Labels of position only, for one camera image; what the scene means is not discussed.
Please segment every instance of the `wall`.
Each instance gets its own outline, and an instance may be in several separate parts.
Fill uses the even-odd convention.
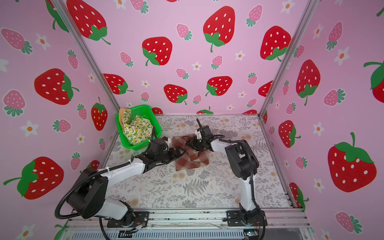
[[[121,107],[228,114],[260,110],[307,1],[66,3]]]
[[[80,170],[101,160],[116,131],[113,106],[97,80],[90,81],[88,64],[53,16],[45,1],[9,0],[0,9],[2,239],[56,239],[65,224],[54,217],[57,203]],[[76,58],[69,58],[69,50]],[[101,131],[91,120],[98,97],[109,115]],[[62,214],[70,210],[65,204]]]
[[[382,238],[383,7],[322,1],[267,109],[269,136],[317,239]]]

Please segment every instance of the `floral tablecloth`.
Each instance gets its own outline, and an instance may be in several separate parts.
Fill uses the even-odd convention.
[[[162,136],[169,138],[194,133],[199,127],[196,117],[203,126],[208,125],[213,134],[223,134],[225,139],[247,140],[260,163],[255,181],[256,202],[260,207],[289,207],[256,116],[156,116],[163,129]],[[124,163],[144,150],[126,149],[118,138],[107,166]],[[209,152],[209,161],[205,167],[178,172],[174,162],[156,167],[115,184],[107,190],[106,197],[125,201],[133,208],[238,207],[238,178],[226,154]]]

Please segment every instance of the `pink strawberry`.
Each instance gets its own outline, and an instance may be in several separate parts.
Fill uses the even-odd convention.
[[[147,92],[143,92],[140,96],[143,102],[147,102],[149,99],[149,94]]]
[[[216,70],[219,68],[219,66],[223,63],[223,56],[221,55],[217,55],[216,57],[214,57],[212,59],[212,64],[211,64],[211,68],[213,70]]]
[[[72,156],[71,160],[71,168],[72,170],[76,170],[80,165],[80,154],[78,152],[75,152]]]
[[[67,120],[62,119],[60,121],[56,120],[55,122],[53,122],[52,127],[53,130],[55,130],[56,132],[66,132],[71,129],[71,124]]]
[[[257,5],[252,10],[249,11],[248,13],[249,18],[247,18],[247,26],[249,28],[256,25],[256,22],[260,20],[260,18],[262,17],[262,12],[263,12],[263,5],[261,4]]]
[[[87,109],[84,108],[84,105],[77,105],[77,111],[79,111],[79,117],[81,117],[82,120],[87,119]]]
[[[296,166],[298,166],[300,169],[307,168],[308,166],[308,162],[307,162],[307,159],[305,159],[305,157],[296,158],[295,163],[296,163]]]
[[[346,93],[343,89],[339,88],[337,91],[333,89],[324,97],[324,104],[333,107],[336,103],[340,104],[343,102],[345,95]]]
[[[7,115],[12,116],[13,118],[16,116],[20,116],[24,113],[22,108],[25,108],[25,100],[23,95],[17,90],[9,91],[3,98],[3,102],[6,105],[4,107],[4,111],[6,111]]]
[[[274,127],[274,126],[271,126],[271,127],[269,128],[269,134],[272,135],[272,134],[274,134],[274,133],[275,133],[275,127]]]
[[[149,12],[149,6],[147,5],[146,1],[143,1],[143,0],[130,0],[130,1],[132,4],[132,7],[136,11],[140,11],[141,14],[147,14],[147,12]]]
[[[201,96],[200,95],[194,96],[193,104],[198,105],[200,102],[201,102]]]
[[[121,52],[120,53],[120,59],[121,59],[122,62],[125,63],[125,65],[127,67],[133,67],[132,58],[128,54],[126,54],[125,52]]]
[[[100,145],[100,149],[104,151],[105,150],[105,141],[103,138],[99,139],[99,145]]]
[[[284,87],[283,87],[283,95],[285,96],[285,95],[287,95],[287,93],[288,93],[288,89],[289,89],[289,81],[288,81],[288,79],[287,80],[285,80],[285,82],[284,82]]]
[[[251,101],[248,102],[247,108],[253,107],[257,102],[257,99],[252,99]]]
[[[256,73],[250,73],[248,75],[248,80],[247,81],[249,82],[249,84],[252,84],[252,85],[255,84],[256,81],[257,81]]]
[[[68,50],[68,62],[70,63],[70,65],[74,68],[74,69],[77,69],[78,65],[79,65],[79,61],[77,60],[76,58],[76,54],[74,53],[74,51],[72,49],[69,49]]]
[[[176,69],[176,73],[179,78],[182,78],[184,80],[189,78],[188,73],[184,69],[178,68]]]
[[[288,104],[288,107],[285,111],[287,114],[292,114],[295,110],[296,110],[296,104],[290,103],[290,104]]]
[[[332,31],[329,33],[328,42],[327,42],[328,51],[330,51],[337,45],[337,40],[340,39],[342,33],[343,33],[343,23],[338,22],[333,27]]]
[[[184,40],[189,41],[192,39],[192,32],[184,24],[178,24],[176,26],[177,34],[179,37],[184,38]]]
[[[2,28],[1,34],[12,48],[20,50],[22,53],[28,55],[33,53],[31,44],[28,41],[24,41],[23,36],[17,31]]]
[[[295,49],[295,52],[293,53],[294,58],[299,58],[304,53],[304,46],[300,45]]]
[[[336,221],[348,232],[355,231],[357,234],[362,233],[362,225],[354,216],[348,215],[345,212],[335,214]]]

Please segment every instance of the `strawberry wallpaper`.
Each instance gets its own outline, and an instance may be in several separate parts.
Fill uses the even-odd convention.
[[[307,0],[67,0],[121,107],[257,113]]]
[[[379,239],[383,1],[321,1],[264,122],[317,239]]]
[[[49,0],[6,1],[0,23],[2,239],[57,240],[55,207],[98,167],[115,109]]]

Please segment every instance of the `red strawberry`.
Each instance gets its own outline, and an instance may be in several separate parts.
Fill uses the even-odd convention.
[[[161,110],[160,108],[152,108],[152,112],[154,114],[163,114],[163,110]]]
[[[71,168],[72,170],[76,170],[79,165],[80,165],[80,153],[78,152],[75,152],[73,155],[72,155],[72,159],[71,159]]]
[[[4,110],[7,112],[7,115],[12,116],[21,116],[24,113],[22,110],[25,108],[25,100],[23,95],[17,90],[9,91],[3,98],[3,102],[6,105]]]
[[[87,119],[87,109],[84,108],[84,105],[77,105],[77,111],[79,111],[79,117],[81,117],[82,120]]]
[[[295,52],[293,53],[294,58],[299,58],[304,53],[304,46],[300,45],[295,49]]]
[[[145,63],[146,66],[148,66],[148,61],[154,65],[165,65],[168,63],[172,53],[172,43],[164,36],[145,39],[142,43],[142,48],[144,56],[148,58]]]
[[[308,96],[314,94],[320,83],[320,71],[312,60],[306,60],[301,66],[296,82],[296,92],[301,98],[306,98],[304,106],[307,105]]]
[[[2,28],[1,34],[12,48],[20,50],[22,53],[28,55],[33,53],[31,44],[28,41],[24,41],[23,36],[17,31]]]
[[[295,110],[296,110],[296,104],[290,103],[290,104],[288,104],[288,107],[285,111],[287,114],[292,114]]]
[[[261,4],[257,5],[252,10],[249,11],[248,13],[249,18],[247,18],[247,22],[246,22],[249,28],[256,25],[256,22],[260,20],[260,18],[262,17],[262,12],[263,12],[263,5]]]
[[[244,113],[242,113],[242,114],[257,114],[257,111],[251,109],[251,110],[248,110],[248,111],[246,111],[246,112],[244,112]]]
[[[193,98],[193,104],[195,105],[198,105],[200,102],[201,102],[201,96],[200,95],[196,95],[194,98]]]
[[[103,138],[99,139],[99,145],[100,145],[100,149],[104,151],[105,150],[105,141]]]
[[[253,85],[256,83],[257,81],[257,76],[256,76],[256,73],[250,73],[248,74],[248,80],[249,84]]]
[[[336,103],[340,104],[344,101],[345,95],[346,93],[343,89],[339,88],[337,91],[333,89],[324,97],[324,104],[333,107]]]
[[[206,110],[206,109],[200,110],[196,114],[213,114],[213,112],[211,112],[210,110],[211,110],[211,107],[209,107],[208,110]]]
[[[328,51],[330,51],[337,45],[337,40],[340,39],[342,33],[343,33],[343,23],[338,22],[333,27],[332,31],[329,33],[328,42],[327,42]]]
[[[228,43],[235,32],[235,11],[229,6],[217,10],[204,23],[203,33],[205,40],[213,45],[220,47]]]
[[[108,112],[105,106],[101,104],[99,97],[98,99],[99,99],[99,102],[95,103],[95,105],[93,105],[91,109],[91,117],[96,129],[98,131],[101,131],[105,126],[105,122],[107,121]]]
[[[348,232],[353,233],[353,231],[355,231],[357,234],[362,233],[362,225],[354,216],[349,216],[345,212],[338,212],[335,214],[335,218],[336,221]]]
[[[120,52],[120,59],[122,62],[125,63],[127,67],[133,67],[133,61],[132,58],[126,54],[125,52]]]
[[[36,92],[45,99],[59,105],[68,104],[73,97],[71,80],[60,69],[53,68],[41,74],[35,79]]]
[[[269,89],[271,88],[271,85],[272,85],[272,81],[262,85],[260,88],[259,88],[259,95],[262,95],[263,97],[266,97],[266,95],[268,94],[269,92]]]
[[[71,124],[67,120],[62,119],[54,121],[52,127],[56,132],[66,132],[71,129]]]
[[[287,93],[288,93],[288,89],[289,89],[289,81],[288,81],[288,79],[287,79],[287,80],[285,80],[285,82],[284,82],[284,87],[283,87],[283,95],[284,95],[284,96],[287,95]]]
[[[301,192],[300,188],[296,185],[296,183],[291,182],[289,184],[289,187],[291,189],[291,192],[293,194],[293,198],[295,199],[295,202],[297,203],[297,207],[302,207],[303,211],[305,211],[305,203],[308,202],[310,199],[307,198],[304,200],[303,193]]]
[[[140,96],[143,102],[147,102],[149,100],[149,94],[147,92],[143,92]]]
[[[328,165],[332,181],[344,192],[353,192],[368,185],[376,177],[376,167],[368,153],[355,147],[355,134],[351,132],[352,146],[341,142],[328,152]]]
[[[228,76],[214,77],[207,82],[207,94],[210,93],[213,96],[221,96],[226,93],[229,87],[232,85],[232,78]]]
[[[184,38],[184,40],[189,41],[192,39],[192,32],[184,24],[178,24],[176,26],[177,34],[179,37]]]
[[[176,73],[179,78],[182,78],[184,80],[189,78],[188,73],[184,69],[178,68],[176,69]]]
[[[124,78],[115,74],[103,73],[103,75],[114,94],[124,94],[127,91],[133,92],[133,90],[128,90],[128,84]]]
[[[167,84],[164,86],[164,93],[166,94],[168,100],[172,103],[185,102],[185,104],[187,105],[187,102],[185,100],[188,97],[188,92],[185,88],[172,84]]]
[[[38,157],[28,163],[22,170],[22,176],[5,181],[9,182],[20,179],[17,191],[26,199],[37,199],[56,188],[64,177],[63,169],[52,159]]]
[[[284,145],[288,148],[295,144],[295,138],[301,138],[301,136],[296,137],[296,127],[291,120],[280,124],[278,132]]]
[[[70,63],[70,65],[74,68],[74,69],[77,69],[78,65],[79,65],[79,61],[77,60],[76,58],[76,54],[74,53],[74,51],[72,51],[72,49],[69,49],[68,50],[68,62]]]
[[[102,15],[82,0],[67,0],[67,8],[81,35],[94,41],[107,36],[107,23]]]
[[[255,104],[256,104],[256,102],[257,102],[257,99],[252,99],[252,100],[250,100],[249,102],[248,102],[248,104],[247,104],[247,108],[251,108],[251,107],[253,107]]]
[[[264,35],[260,56],[262,59],[273,60],[283,55],[291,42],[291,35],[279,26],[273,26]]]
[[[369,65],[380,65],[371,75],[371,89],[373,96],[384,103],[384,62],[368,62],[364,64],[364,67]]]
[[[140,11],[141,14],[147,14],[147,12],[149,12],[149,6],[147,5],[146,1],[143,1],[143,0],[130,0],[130,1],[132,4],[132,7],[136,11]]]

